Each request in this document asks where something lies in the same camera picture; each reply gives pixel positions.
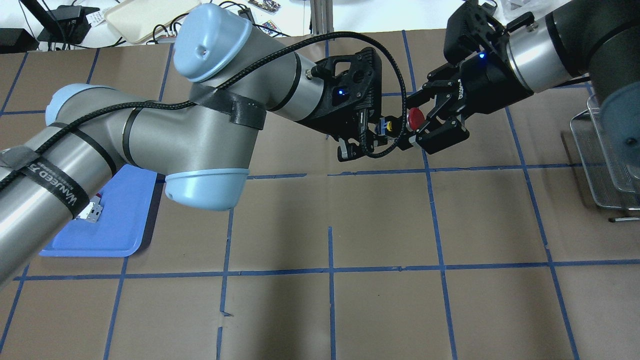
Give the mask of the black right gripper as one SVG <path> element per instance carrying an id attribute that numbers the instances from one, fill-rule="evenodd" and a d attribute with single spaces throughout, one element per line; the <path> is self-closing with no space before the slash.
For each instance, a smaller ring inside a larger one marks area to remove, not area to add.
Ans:
<path id="1" fill-rule="evenodd" d="M 405 108 L 418 109 L 431 103 L 438 116 L 491 114 L 533 95 L 523 84 L 505 55 L 480 52 L 456 66 L 446 64 L 434 71 L 428 81 L 406 97 Z M 432 131 L 420 131 L 413 143 L 434 155 L 460 142 L 470 132 L 457 117 L 444 121 Z"/>

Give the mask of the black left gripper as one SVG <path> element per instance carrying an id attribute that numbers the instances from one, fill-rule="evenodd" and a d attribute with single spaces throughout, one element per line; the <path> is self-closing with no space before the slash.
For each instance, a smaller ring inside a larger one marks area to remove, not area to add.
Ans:
<path id="1" fill-rule="evenodd" d="M 379 124 L 371 127 L 370 112 L 354 112 L 330 123 L 327 137 L 337 143 L 336 157 L 340 163 L 360 158 L 379 158 L 377 147 L 388 145 L 388 136 Z"/>

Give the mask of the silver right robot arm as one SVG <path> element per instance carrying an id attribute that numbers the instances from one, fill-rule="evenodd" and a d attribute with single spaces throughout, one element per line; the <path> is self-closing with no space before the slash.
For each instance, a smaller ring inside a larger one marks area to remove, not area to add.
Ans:
<path id="1" fill-rule="evenodd" d="M 446 64 L 406 100 L 435 105 L 409 125 L 409 140 L 428 154 L 466 141 L 466 120 L 489 115 L 589 75 L 602 126 L 614 149 L 639 153 L 639 2 L 571 0 L 507 25 L 466 0 L 446 25 Z"/>

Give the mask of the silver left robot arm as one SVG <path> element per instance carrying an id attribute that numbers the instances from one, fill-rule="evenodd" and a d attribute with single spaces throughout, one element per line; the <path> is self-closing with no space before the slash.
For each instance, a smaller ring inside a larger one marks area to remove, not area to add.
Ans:
<path id="1" fill-rule="evenodd" d="M 361 33 L 288 47 L 249 20 L 206 3 L 192 9 L 173 64 L 188 99 L 165 104 L 110 86 L 69 84 L 46 126 L 1 151 L 1 285 L 75 219 L 125 165 L 162 174 L 166 195 L 211 211 L 234 208 L 269 112 L 339 142 L 340 161 L 374 158 L 384 46 Z"/>

